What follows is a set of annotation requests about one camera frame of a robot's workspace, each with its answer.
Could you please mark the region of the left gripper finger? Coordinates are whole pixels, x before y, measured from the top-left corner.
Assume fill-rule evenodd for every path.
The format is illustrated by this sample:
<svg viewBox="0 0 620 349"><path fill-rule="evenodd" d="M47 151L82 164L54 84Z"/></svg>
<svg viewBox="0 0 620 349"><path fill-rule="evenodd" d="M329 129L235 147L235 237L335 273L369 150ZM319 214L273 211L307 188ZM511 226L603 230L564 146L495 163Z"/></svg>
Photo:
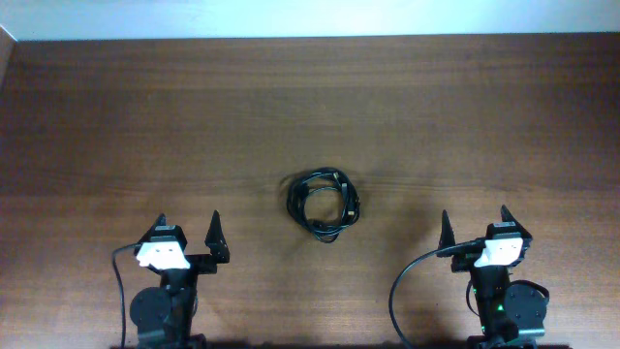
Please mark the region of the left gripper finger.
<svg viewBox="0 0 620 349"><path fill-rule="evenodd" d="M164 213L160 213L158 217L155 219L154 223L151 227L144 233L144 235L139 239L140 242L149 242L151 241L152 236L155 234L155 231L158 227L167 225L167 217Z"/></svg>
<svg viewBox="0 0 620 349"><path fill-rule="evenodd" d="M221 216L218 210L213 211L204 244L209 249L216 264L227 264L230 261L230 249L223 234Z"/></svg>

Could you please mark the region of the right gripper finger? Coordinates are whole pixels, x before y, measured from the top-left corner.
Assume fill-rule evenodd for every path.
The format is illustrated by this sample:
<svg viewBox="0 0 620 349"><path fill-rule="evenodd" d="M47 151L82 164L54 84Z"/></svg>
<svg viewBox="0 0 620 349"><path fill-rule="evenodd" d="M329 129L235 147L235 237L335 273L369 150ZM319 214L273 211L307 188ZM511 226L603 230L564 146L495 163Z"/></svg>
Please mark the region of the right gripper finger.
<svg viewBox="0 0 620 349"><path fill-rule="evenodd" d="M516 220L506 205L502 205L500 208L501 219L503 223L512 222L513 226L521 234L522 238L531 238L532 235Z"/></svg>
<svg viewBox="0 0 620 349"><path fill-rule="evenodd" d="M448 212L444 209L442 211L442 227L438 244L439 253L438 257L450 257L451 253L449 249L456 245L454 231L450 224L450 218Z"/></svg>

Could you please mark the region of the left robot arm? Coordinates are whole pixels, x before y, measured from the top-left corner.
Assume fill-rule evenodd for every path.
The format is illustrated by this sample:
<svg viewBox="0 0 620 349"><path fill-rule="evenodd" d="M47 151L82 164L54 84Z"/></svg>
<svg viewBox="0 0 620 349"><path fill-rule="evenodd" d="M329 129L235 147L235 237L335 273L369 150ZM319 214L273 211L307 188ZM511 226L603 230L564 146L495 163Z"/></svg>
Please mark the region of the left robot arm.
<svg viewBox="0 0 620 349"><path fill-rule="evenodd" d="M215 211L204 239L206 254L184 253L187 238L178 225L160 214L139 239L135 257L139 265L160 276L160 284L138 292L130 304L130 318L137 326L139 348L204 349L203 334L192 333L198 310L198 278L215 274L230 261L220 213Z"/></svg>

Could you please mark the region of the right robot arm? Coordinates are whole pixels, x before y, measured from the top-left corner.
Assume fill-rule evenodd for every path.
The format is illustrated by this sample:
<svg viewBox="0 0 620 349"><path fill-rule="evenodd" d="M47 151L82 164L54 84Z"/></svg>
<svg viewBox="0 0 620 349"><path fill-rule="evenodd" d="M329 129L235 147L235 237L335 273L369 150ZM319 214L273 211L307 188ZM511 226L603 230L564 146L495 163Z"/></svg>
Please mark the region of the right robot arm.
<svg viewBox="0 0 620 349"><path fill-rule="evenodd" d="M467 339L468 348L535 348L545 334L550 295L540 284L511 279L533 237L506 206L500 214L501 221L489 224L484 237L458 243L444 211L438 256L451 259L452 272L470 274L466 296L474 299L466 303L478 314L481 334Z"/></svg>

